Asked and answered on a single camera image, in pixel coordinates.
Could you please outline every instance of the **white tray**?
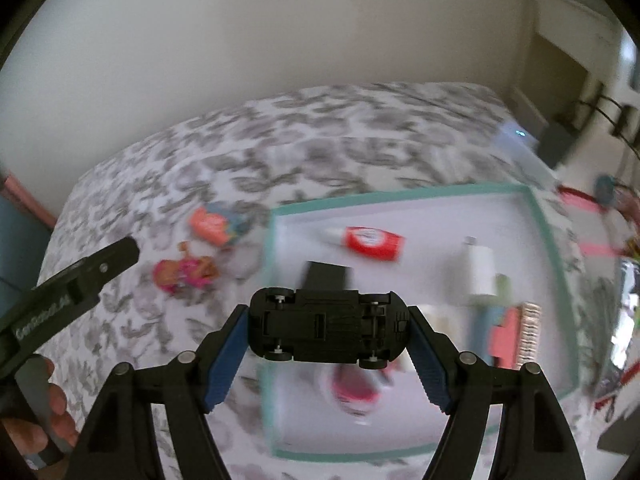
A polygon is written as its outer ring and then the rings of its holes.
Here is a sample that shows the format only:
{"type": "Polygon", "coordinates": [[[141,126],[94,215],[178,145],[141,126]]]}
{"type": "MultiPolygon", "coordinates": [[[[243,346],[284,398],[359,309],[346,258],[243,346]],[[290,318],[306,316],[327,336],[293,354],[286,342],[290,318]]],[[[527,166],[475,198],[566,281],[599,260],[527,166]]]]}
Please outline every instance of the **white tray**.
{"type": "MultiPolygon", "coordinates": [[[[542,307],[538,362],[558,397],[573,391],[577,343],[562,263],[526,186],[448,186],[283,206],[272,215],[266,283],[296,288],[309,260],[351,267],[351,288],[392,290],[406,304],[428,304],[431,312],[447,316],[455,328],[450,337],[463,350],[478,312],[462,306],[456,279],[467,236],[494,250],[496,272],[510,277],[515,303],[542,307]],[[398,262],[379,262],[324,243],[318,233],[336,226],[376,227],[405,236],[402,255],[398,262]]],[[[350,462],[433,450],[447,417],[429,403],[417,374],[397,373],[398,384],[363,426],[324,400],[313,379],[317,366],[293,362],[263,370],[264,424],[275,455],[350,462]]],[[[488,426],[498,424],[499,413],[492,408],[488,426]]]]}

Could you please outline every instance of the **toothpaste tube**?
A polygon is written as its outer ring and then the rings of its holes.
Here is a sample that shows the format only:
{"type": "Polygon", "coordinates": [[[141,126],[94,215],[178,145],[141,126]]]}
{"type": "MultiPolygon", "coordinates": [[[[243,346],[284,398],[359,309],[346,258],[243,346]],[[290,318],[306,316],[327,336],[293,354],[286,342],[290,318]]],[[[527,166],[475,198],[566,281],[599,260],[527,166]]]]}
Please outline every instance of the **toothpaste tube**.
{"type": "Polygon", "coordinates": [[[322,237],[363,256],[389,261],[398,259],[404,243],[404,237],[371,227],[329,228],[322,237]]]}

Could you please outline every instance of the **floral bedspread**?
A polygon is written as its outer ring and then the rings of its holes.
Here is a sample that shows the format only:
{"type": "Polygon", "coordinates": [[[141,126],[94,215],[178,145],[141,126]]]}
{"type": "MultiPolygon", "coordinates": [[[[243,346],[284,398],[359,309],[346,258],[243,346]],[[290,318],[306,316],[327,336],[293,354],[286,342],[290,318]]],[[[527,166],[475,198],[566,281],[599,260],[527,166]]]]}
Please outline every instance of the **floral bedspread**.
{"type": "MultiPolygon", "coordinates": [[[[105,286],[100,303],[41,349],[56,363],[79,427],[115,364],[165,364],[219,328],[237,303],[262,286],[262,245],[270,208],[315,198],[480,181],[527,178],[488,149],[509,117],[489,89],[459,83],[370,84],[305,89],[247,102],[152,135],[85,174],[60,215],[41,280],[125,235],[140,262],[105,286]],[[229,253],[197,240],[221,276],[210,290],[169,297],[150,278],[153,265],[177,258],[193,240],[187,218],[205,202],[246,213],[251,229],[229,253]]],[[[580,291],[584,272],[571,223],[558,198],[538,192],[566,264],[580,351],[588,356],[589,317],[580,291]]],[[[207,420],[231,476],[241,480],[422,478],[429,456],[380,463],[288,462],[270,456],[262,434],[256,358],[248,352],[226,401],[207,420]]],[[[581,366],[580,390],[563,401],[578,437],[585,431],[593,380],[581,366]]],[[[154,407],[162,463],[180,478],[162,409],[154,407]]],[[[485,439],[478,467],[490,464],[485,439]]]]}

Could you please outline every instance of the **human hand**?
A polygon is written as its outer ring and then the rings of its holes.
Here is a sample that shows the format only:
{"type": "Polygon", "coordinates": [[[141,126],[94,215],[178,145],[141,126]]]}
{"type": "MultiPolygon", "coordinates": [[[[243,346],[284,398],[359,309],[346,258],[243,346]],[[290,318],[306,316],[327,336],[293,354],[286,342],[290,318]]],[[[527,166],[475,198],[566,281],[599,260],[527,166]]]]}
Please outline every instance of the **human hand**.
{"type": "MultiPolygon", "coordinates": [[[[45,358],[45,361],[47,374],[51,377],[55,366],[49,359],[45,358]]],[[[49,405],[53,431],[75,447],[78,442],[76,423],[66,410],[66,395],[57,384],[49,385],[49,405]]],[[[4,418],[2,424],[21,455],[39,453],[47,447],[49,437],[40,426],[17,418],[4,418]]]]}

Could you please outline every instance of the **screw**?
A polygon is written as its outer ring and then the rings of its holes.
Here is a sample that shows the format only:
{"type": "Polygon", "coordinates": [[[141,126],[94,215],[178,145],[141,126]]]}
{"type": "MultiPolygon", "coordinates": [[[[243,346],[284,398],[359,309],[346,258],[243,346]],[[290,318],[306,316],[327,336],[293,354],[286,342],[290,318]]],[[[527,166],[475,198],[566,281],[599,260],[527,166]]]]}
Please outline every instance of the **screw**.
{"type": "Polygon", "coordinates": [[[193,363],[195,359],[196,359],[196,352],[193,352],[191,350],[187,350],[185,352],[181,352],[178,354],[178,362],[182,363],[183,365],[193,363]]]}
{"type": "Polygon", "coordinates": [[[464,363],[465,365],[474,365],[476,364],[477,360],[478,358],[476,357],[476,354],[474,354],[473,352],[460,353],[460,362],[464,363]]]}
{"type": "Polygon", "coordinates": [[[129,363],[118,363],[113,367],[113,373],[116,375],[124,375],[129,371],[130,368],[131,365],[129,363]]]}
{"type": "Polygon", "coordinates": [[[542,369],[538,363],[530,362],[524,365],[524,369],[530,374],[538,375],[542,369]]]}

